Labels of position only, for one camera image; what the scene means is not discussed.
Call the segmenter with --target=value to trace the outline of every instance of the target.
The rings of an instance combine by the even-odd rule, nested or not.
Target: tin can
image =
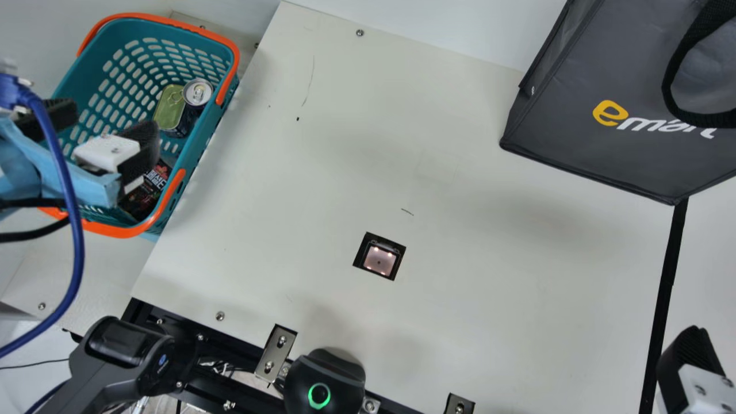
[[[215,94],[215,88],[212,84],[201,77],[195,77],[184,85],[182,95],[184,102],[197,113],[201,113],[205,109],[207,102],[210,102]]]
[[[167,85],[161,91],[161,98],[153,113],[153,120],[167,136],[184,138],[191,131],[196,114],[187,108],[184,100],[184,86]]]

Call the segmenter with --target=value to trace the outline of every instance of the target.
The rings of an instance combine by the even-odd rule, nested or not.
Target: emart logo
[[[629,118],[629,112],[626,109],[623,109],[623,107],[618,103],[609,100],[605,100],[595,107],[593,110],[593,118],[595,118],[598,123],[607,127],[616,127],[617,130],[628,130],[631,128],[632,131],[644,130],[645,132],[691,133],[698,129],[697,127],[686,124],[679,119],[668,122],[664,119]],[[704,138],[713,139],[715,138],[713,133],[716,130],[718,129],[706,128],[700,131],[700,135]]]

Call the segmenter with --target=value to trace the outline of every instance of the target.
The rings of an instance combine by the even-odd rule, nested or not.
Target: yellow e logo
[[[607,112],[607,109],[614,109],[617,113]],[[623,121],[628,117],[629,112],[627,112],[626,109],[623,109],[618,103],[609,100],[601,102],[593,110],[593,118],[595,118],[595,120],[600,122],[601,124],[606,125],[607,127],[614,127],[618,125],[618,122],[610,121],[610,119]]]

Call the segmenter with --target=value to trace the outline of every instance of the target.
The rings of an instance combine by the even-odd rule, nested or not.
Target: blue cable
[[[33,403],[33,405],[26,410],[24,414],[33,414],[43,405],[44,402],[48,401],[54,394],[64,385],[66,384],[66,381],[62,382],[61,384],[57,385],[56,387],[53,387],[48,393],[46,393],[43,397],[39,398],[38,401]]]
[[[64,193],[64,202],[66,203],[66,210],[69,214],[69,222],[71,223],[71,236],[74,242],[74,269],[72,270],[69,288],[66,290],[66,294],[59,306],[35,328],[0,348],[0,358],[7,356],[21,346],[26,345],[38,335],[44,333],[45,330],[54,325],[66,313],[79,292],[79,286],[82,284],[82,272],[85,266],[82,218],[79,215],[77,196],[74,194],[74,187],[71,185],[71,177],[66,167],[66,159],[64,159],[64,155],[61,152],[54,125],[49,118],[49,114],[46,112],[43,101],[38,96],[31,92],[25,85],[20,84],[17,77],[0,74],[0,107],[13,109],[16,105],[25,106],[33,111],[41,126],[41,130],[43,130],[43,134],[46,136],[46,142],[49,145],[49,151],[52,154],[56,172],[59,175],[59,181],[61,182],[61,188]]]

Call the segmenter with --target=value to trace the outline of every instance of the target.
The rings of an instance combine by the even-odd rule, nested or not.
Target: green light ring
[[[327,399],[325,399],[321,404],[317,404],[312,399],[312,391],[314,391],[314,388],[317,388],[320,385],[325,387],[325,389],[327,390]],[[322,408],[325,408],[325,405],[330,403],[330,397],[331,397],[330,388],[327,386],[327,384],[322,384],[321,382],[317,382],[315,385],[312,385],[312,387],[309,388],[309,394],[307,394],[307,397],[309,398],[309,407],[312,407],[315,410],[321,410]]]

